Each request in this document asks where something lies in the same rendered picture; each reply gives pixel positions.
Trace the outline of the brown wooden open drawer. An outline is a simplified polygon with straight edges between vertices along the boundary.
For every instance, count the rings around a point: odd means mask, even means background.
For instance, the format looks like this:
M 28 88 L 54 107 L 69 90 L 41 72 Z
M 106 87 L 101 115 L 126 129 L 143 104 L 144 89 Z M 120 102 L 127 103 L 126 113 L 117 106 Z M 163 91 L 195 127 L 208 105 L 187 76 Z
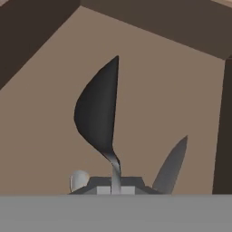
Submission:
M 57 195 L 111 164 L 76 130 L 88 81 L 119 62 L 114 149 L 151 184 L 179 140 L 175 190 L 213 187 L 232 8 L 214 0 L 0 0 L 0 196 Z

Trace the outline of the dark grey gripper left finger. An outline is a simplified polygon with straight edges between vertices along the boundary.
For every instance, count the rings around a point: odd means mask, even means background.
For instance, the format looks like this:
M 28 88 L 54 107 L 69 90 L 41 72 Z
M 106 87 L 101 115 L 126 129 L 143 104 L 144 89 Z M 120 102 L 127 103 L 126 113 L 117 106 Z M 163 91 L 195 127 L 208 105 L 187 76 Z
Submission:
M 110 195 L 111 178 L 110 177 L 90 177 L 86 186 L 79 188 L 71 195 Z

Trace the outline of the grey metallic utensil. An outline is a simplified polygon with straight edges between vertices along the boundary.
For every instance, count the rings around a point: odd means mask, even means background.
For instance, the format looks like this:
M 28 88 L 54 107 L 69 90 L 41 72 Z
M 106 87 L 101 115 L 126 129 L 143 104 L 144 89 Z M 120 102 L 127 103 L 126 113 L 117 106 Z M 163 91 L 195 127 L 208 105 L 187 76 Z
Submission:
M 171 194 L 185 158 L 188 137 L 181 139 L 171 150 L 168 157 L 161 166 L 152 188 L 163 194 Z

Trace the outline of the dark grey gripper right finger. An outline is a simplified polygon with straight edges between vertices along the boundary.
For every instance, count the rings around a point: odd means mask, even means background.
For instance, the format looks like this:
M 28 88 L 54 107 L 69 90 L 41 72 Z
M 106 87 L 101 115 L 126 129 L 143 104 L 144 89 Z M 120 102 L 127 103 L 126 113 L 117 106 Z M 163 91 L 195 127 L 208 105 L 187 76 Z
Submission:
M 146 186 L 142 177 L 122 177 L 121 193 L 124 195 L 159 194 L 157 190 Z

